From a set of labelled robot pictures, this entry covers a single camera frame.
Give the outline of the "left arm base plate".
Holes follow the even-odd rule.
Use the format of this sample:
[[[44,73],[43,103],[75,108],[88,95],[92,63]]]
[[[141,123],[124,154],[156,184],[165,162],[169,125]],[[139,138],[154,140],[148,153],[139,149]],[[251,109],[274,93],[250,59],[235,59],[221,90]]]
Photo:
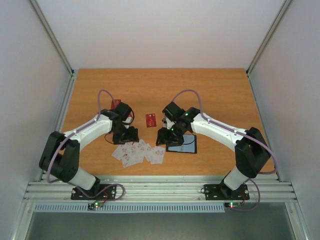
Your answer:
[[[71,200],[114,200],[117,193],[117,186],[114,184],[98,184],[91,189],[85,190],[81,187],[74,187],[71,191]]]

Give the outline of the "black leather card holder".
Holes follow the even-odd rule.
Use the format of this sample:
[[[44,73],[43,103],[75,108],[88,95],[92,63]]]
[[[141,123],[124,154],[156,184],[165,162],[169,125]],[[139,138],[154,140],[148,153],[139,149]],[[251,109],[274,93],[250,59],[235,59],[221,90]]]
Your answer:
[[[180,146],[166,145],[166,152],[168,153],[186,153],[197,154],[197,136],[193,134],[185,134],[183,136],[184,143]]]

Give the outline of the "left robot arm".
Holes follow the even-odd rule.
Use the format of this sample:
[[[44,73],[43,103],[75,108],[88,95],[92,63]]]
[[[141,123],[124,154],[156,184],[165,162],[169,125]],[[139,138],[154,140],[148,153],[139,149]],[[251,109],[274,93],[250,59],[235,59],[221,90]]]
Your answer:
[[[129,119],[134,112],[126,103],[114,109],[103,109],[87,123],[64,133],[52,132],[45,144],[39,167],[58,180],[79,188],[89,199],[96,199],[102,189],[100,179],[81,167],[80,152],[102,135],[112,134],[114,145],[138,142],[138,129]]]

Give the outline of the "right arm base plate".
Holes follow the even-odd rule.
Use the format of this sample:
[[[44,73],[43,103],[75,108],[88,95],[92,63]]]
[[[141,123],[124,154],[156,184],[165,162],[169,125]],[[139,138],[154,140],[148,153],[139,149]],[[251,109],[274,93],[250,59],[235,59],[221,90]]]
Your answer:
[[[221,184],[205,184],[201,193],[207,201],[240,201],[249,200],[250,195],[246,184],[241,184],[236,190],[231,190]]]

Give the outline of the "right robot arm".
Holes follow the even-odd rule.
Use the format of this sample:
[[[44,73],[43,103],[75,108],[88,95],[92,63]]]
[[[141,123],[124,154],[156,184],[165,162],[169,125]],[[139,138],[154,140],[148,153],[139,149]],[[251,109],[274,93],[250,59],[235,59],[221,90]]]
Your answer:
[[[190,132],[209,137],[235,153],[235,167],[218,186],[224,200],[234,197],[242,184],[254,179],[271,157],[257,128],[236,128],[210,118],[195,107],[184,110],[174,102],[170,102],[162,112],[164,127],[158,130],[156,145],[180,147],[184,145],[185,133]]]

